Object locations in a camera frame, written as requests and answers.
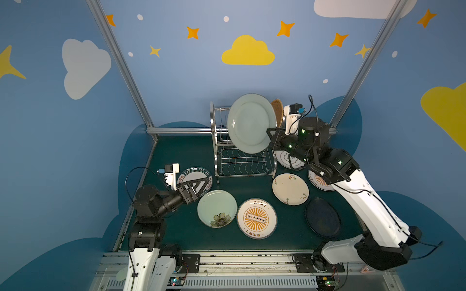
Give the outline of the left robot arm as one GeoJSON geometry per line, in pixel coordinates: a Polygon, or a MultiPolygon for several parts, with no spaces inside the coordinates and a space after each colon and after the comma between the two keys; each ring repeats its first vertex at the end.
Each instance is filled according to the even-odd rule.
{"type": "Polygon", "coordinates": [[[179,245],[162,244],[166,231],[165,216],[184,204],[197,201],[209,184],[200,178],[177,184],[175,190],[162,196],[153,185],[136,191],[133,206],[137,218],[128,239],[129,265],[125,291],[164,291],[176,267],[182,265],[179,245]]]}

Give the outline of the plain pale green plate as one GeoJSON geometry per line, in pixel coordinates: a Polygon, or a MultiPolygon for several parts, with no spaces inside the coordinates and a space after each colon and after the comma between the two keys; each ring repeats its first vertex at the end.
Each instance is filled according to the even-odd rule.
{"type": "Polygon", "coordinates": [[[265,150],[270,143],[266,131],[276,126],[274,109],[261,95],[243,95],[229,109],[229,137],[235,147],[246,154],[258,154],[265,150]]]}

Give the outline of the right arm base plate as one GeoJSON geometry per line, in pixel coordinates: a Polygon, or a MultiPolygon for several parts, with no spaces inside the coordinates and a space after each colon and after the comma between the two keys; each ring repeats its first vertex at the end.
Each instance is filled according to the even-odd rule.
{"type": "Polygon", "coordinates": [[[330,264],[323,256],[312,253],[292,254],[292,261],[298,273],[340,273],[346,271],[342,263],[330,264]]]}

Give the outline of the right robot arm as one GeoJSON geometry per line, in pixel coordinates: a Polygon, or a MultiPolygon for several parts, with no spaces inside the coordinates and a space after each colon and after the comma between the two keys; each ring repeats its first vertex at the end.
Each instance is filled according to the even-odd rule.
{"type": "Polygon", "coordinates": [[[354,238],[319,246],[313,253],[315,269],[321,272],[326,264],[365,263],[376,270],[388,270],[407,264],[413,254],[411,246],[420,242],[421,230],[396,216],[347,151],[329,145],[329,124],[305,117],[297,125],[296,133],[268,128],[270,148],[284,150],[304,162],[344,197],[367,228],[354,238]]]}

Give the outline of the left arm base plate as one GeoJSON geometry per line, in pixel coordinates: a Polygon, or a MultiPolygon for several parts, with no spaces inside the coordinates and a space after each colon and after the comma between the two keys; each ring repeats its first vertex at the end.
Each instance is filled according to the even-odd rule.
{"type": "Polygon", "coordinates": [[[200,254],[185,253],[177,257],[176,274],[197,274],[200,269],[200,254]]]}

